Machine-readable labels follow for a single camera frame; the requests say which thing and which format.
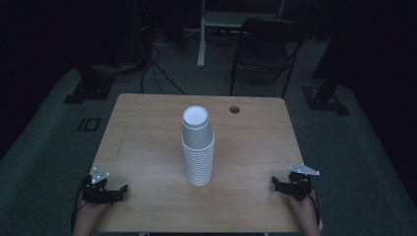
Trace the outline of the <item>white metal desk frame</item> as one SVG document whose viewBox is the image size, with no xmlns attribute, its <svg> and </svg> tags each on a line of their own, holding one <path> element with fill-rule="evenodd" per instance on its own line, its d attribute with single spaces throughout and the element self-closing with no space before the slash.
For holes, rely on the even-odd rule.
<svg viewBox="0 0 417 236">
<path fill-rule="evenodd" d="M 197 58 L 198 68 L 203 68 L 206 64 L 206 27 L 240 28 L 241 25 L 251 17 L 280 19 L 286 0 L 279 0 L 277 10 L 274 14 L 207 11 L 206 0 L 201 0 L 201 3 L 200 46 Z"/>
</svg>

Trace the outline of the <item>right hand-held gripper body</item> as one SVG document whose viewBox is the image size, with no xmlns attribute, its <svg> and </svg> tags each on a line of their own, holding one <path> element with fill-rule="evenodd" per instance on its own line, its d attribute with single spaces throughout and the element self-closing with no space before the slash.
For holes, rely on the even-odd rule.
<svg viewBox="0 0 417 236">
<path fill-rule="evenodd" d="M 312 192 L 312 177 L 320 176 L 319 170 L 315 170 L 304 163 L 290 166 L 291 172 L 288 175 L 290 185 L 293 188 L 291 196 L 296 201 L 301 201 Z"/>
</svg>

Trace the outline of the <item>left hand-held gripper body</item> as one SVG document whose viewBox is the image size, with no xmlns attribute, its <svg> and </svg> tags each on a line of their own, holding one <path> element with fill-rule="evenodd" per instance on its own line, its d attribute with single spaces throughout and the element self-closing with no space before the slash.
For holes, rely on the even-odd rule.
<svg viewBox="0 0 417 236">
<path fill-rule="evenodd" d="M 108 172 L 94 167 L 82 182 L 83 200 L 95 205 L 113 204 L 112 200 L 117 195 L 115 191 L 105 189 L 108 177 Z"/>
</svg>

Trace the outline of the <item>person's left hand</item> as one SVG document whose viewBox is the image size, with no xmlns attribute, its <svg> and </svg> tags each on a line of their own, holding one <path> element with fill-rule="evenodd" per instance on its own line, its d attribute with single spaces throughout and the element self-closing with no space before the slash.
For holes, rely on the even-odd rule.
<svg viewBox="0 0 417 236">
<path fill-rule="evenodd" d="M 94 227 L 101 215 L 109 208 L 109 204 L 95 205 L 79 197 L 76 206 L 76 226 Z"/>
</svg>

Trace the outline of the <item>stack of white paper cups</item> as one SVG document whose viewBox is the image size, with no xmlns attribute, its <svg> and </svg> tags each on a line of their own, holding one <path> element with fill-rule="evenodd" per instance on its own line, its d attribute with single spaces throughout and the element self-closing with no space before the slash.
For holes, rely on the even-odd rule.
<svg viewBox="0 0 417 236">
<path fill-rule="evenodd" d="M 213 168 L 214 145 L 214 133 L 211 133 L 209 143 L 204 148 L 190 148 L 183 142 L 187 178 L 193 186 L 201 187 L 210 181 Z"/>
</svg>

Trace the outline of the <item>black stand with base plate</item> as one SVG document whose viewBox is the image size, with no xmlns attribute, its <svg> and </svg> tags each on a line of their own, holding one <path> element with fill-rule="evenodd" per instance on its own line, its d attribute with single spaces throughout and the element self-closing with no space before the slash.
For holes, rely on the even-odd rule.
<svg viewBox="0 0 417 236">
<path fill-rule="evenodd" d="M 314 79 L 322 79 L 319 87 L 302 86 L 303 94 L 311 110 L 334 111 L 339 116 L 349 116 L 347 107 L 341 103 L 335 94 L 336 88 L 343 79 L 344 65 L 343 53 L 337 37 L 328 41 L 325 50 L 314 74 Z"/>
<path fill-rule="evenodd" d="M 102 74 L 92 66 L 76 68 L 80 75 L 79 83 L 72 94 L 66 96 L 65 104 L 82 104 L 85 100 L 106 100 L 113 86 L 115 77 Z"/>
</svg>

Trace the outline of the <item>dark equipment rack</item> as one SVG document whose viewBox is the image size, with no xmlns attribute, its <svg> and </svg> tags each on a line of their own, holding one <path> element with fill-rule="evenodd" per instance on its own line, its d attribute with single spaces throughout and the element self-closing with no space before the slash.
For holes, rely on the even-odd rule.
<svg viewBox="0 0 417 236">
<path fill-rule="evenodd" d="M 150 0 L 133 0 L 133 39 L 131 56 L 140 68 L 149 63 L 151 48 Z"/>
</svg>

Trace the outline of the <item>person's right hand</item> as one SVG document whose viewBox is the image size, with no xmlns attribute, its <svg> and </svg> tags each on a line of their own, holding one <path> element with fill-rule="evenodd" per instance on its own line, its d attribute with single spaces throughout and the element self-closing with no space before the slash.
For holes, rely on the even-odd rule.
<svg viewBox="0 0 417 236">
<path fill-rule="evenodd" d="M 305 230 L 318 226 L 316 215 L 317 196 L 312 192 L 300 201 L 296 201 L 293 197 L 288 197 L 287 202 L 292 209 L 298 224 Z"/>
</svg>

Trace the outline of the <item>black folding chair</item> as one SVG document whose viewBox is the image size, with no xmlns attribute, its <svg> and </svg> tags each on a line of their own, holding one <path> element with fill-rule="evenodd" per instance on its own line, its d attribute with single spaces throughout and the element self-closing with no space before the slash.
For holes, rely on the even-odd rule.
<svg viewBox="0 0 417 236">
<path fill-rule="evenodd" d="M 284 98 L 293 73 L 297 53 L 309 37 L 308 27 L 299 21 L 254 17 L 239 29 L 232 68 L 229 94 L 234 92 L 236 72 L 263 71 L 275 73 L 276 81 L 286 71 L 281 98 Z"/>
</svg>

